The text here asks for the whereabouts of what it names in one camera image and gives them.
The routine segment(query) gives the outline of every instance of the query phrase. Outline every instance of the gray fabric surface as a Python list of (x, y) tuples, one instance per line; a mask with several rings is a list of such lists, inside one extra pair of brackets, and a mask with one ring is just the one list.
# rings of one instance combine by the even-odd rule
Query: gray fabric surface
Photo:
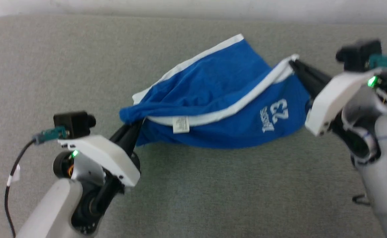
[[(165, 72), (242, 33), (267, 62), (298, 53), (335, 74), (336, 50), (387, 26), (301, 25), (90, 16), (0, 18), (0, 237), (10, 237), (3, 193), (21, 147), (58, 112), (87, 110), (109, 137), (118, 110)], [(10, 211), (19, 230), (56, 180), (51, 142), (30, 148)], [(116, 197), (98, 237), (383, 237), (369, 208), (353, 205), (363, 185), (346, 147), (305, 129), (249, 149), (156, 143), (137, 148), (142, 177)]]

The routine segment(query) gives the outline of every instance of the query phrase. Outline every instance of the white trim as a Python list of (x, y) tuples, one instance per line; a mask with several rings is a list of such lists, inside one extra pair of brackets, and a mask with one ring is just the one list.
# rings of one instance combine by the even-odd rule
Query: white trim
[(236, 44), (237, 42), (240, 42), (243, 40), (243, 36), (242, 34), (239, 34), (239, 35), (236, 35), (236, 36), (233, 36), (232, 38), (230, 39), (227, 39), (223, 42), (221, 42), (220, 44), (214, 46), (213, 48), (210, 48), (202, 53), (200, 53), (199, 55), (193, 57), (192, 59), (189, 59), (189, 60), (186, 60), (185, 62), (182, 62), (182, 63), (179, 63), (176, 67), (174, 67), (173, 69), (171, 69), (170, 71), (168, 71), (165, 75), (163, 75), (163, 77), (160, 78), (160, 80), (158, 80), (157, 82), (155, 82), (153, 85), (151, 85), (149, 88), (143, 90), (142, 92), (139, 92), (139, 93), (136, 93), (132, 96), (132, 99), (133, 99), (133, 104), (136, 105), (136, 104), (139, 104), (139, 102), (142, 101), (142, 99), (144, 98), (144, 96), (148, 93), (148, 91), (151, 89), (152, 86), (154, 86), (155, 84), (157, 83), (160, 83), (161, 81), (165, 81), (165, 80), (168, 80), (170, 79), (171, 77), (173, 77), (175, 74), (185, 70), (186, 68), (188, 68), (189, 66), (191, 66), (193, 63), (197, 62), (198, 60), (206, 57), (206, 56), (209, 56), (210, 54), (212, 53), (215, 53), (219, 50), (222, 50), (224, 48), (227, 48), (231, 45), (234, 45)]
[[(249, 93), (243, 96), (239, 101), (230, 105), (229, 107), (218, 110), (211, 113), (206, 113), (198, 116), (188, 116), (189, 126), (200, 126), (209, 124), (212, 122), (218, 122), (226, 117), (232, 116), (238, 113), (242, 108), (248, 105), (252, 100), (254, 100), (258, 95), (265, 91), (271, 84), (278, 83), (285, 80), (287, 77), (293, 74), (293, 70), (289, 65), (290, 60), (299, 59), (298, 55), (292, 55), (283, 59), (274, 69), (260, 82), (255, 86)], [(148, 116), (147, 118), (155, 123), (172, 126), (174, 116)]]

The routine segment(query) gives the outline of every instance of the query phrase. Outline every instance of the care label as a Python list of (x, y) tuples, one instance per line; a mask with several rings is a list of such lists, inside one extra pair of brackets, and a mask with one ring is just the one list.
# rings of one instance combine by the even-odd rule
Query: care label
[(189, 118), (187, 116), (173, 117), (173, 134), (188, 133)]

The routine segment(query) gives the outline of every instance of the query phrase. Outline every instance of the green led light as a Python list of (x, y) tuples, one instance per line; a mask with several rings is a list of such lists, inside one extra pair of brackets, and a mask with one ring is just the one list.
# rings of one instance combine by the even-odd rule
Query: green led light
[(371, 79), (368, 80), (367, 86), (374, 87), (377, 83), (377, 80), (378, 80), (378, 78), (376, 76), (372, 77)]
[(79, 154), (79, 152), (77, 150), (75, 150), (75, 151), (73, 151), (73, 153), (71, 153), (71, 156), (75, 157), (77, 154)]

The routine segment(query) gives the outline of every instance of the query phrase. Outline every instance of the white wall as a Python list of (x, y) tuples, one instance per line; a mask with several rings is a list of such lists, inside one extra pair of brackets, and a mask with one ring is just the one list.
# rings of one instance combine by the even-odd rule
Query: white wall
[(27, 13), (387, 23), (387, 0), (0, 0), (0, 16)]

